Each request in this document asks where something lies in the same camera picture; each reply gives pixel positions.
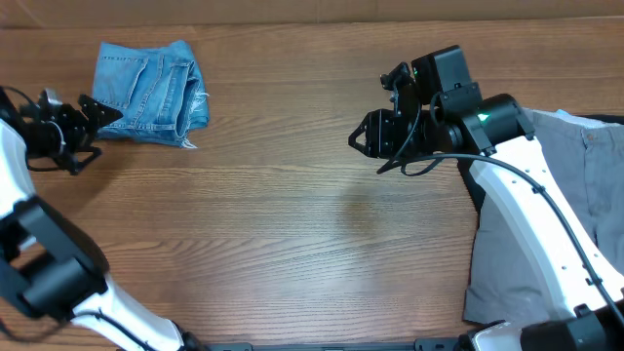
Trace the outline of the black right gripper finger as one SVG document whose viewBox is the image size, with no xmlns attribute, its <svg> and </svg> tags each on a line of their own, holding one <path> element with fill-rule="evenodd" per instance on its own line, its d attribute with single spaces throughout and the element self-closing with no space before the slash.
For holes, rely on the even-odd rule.
<svg viewBox="0 0 624 351">
<path fill-rule="evenodd" d="M 368 146 L 369 145 L 369 133 L 371 115 L 368 113 L 359 124 L 359 126 L 349 135 L 349 146 Z"/>
<path fill-rule="evenodd" d="M 353 143 L 350 143 L 350 146 L 369 158 L 378 157 L 376 145 L 372 142 L 368 142 L 368 141 L 365 143 L 353 142 Z"/>
</svg>

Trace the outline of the light blue denim jeans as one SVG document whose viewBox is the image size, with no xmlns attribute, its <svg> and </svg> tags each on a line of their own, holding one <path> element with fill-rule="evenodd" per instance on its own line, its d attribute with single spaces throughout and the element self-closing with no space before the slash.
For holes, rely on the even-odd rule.
<svg viewBox="0 0 624 351">
<path fill-rule="evenodd" d="M 102 139 L 131 139 L 193 149 L 189 133 L 208 126 L 209 94 L 191 47 L 175 41 L 135 49 L 100 44 L 93 98 L 123 114 Z"/>
</svg>

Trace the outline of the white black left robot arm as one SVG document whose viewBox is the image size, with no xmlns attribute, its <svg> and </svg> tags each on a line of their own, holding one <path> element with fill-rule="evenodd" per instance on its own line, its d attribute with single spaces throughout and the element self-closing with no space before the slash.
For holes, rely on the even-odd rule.
<svg viewBox="0 0 624 351">
<path fill-rule="evenodd" d="M 79 175 L 101 154 L 98 131 L 122 113 L 81 95 L 72 106 L 45 90 L 16 106 L 1 90 L 1 296 L 30 319 L 96 332 L 122 350 L 200 350 L 177 323 L 157 316 L 110 275 L 99 246 L 36 192 L 32 159 Z"/>
</svg>

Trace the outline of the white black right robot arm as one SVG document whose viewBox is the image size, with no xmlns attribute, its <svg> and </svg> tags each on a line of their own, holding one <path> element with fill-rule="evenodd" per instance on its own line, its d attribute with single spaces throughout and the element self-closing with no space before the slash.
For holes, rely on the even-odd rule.
<svg viewBox="0 0 624 351">
<path fill-rule="evenodd" d="M 385 160 L 383 172 L 446 159 L 469 174 L 501 211 L 544 295 L 542 322 L 490 322 L 458 337 L 455 350 L 620 350 L 623 277 L 584 238 L 546 164 L 535 129 L 509 95 L 487 99 L 436 93 L 425 109 L 394 94 L 369 112 L 349 146 Z"/>
</svg>

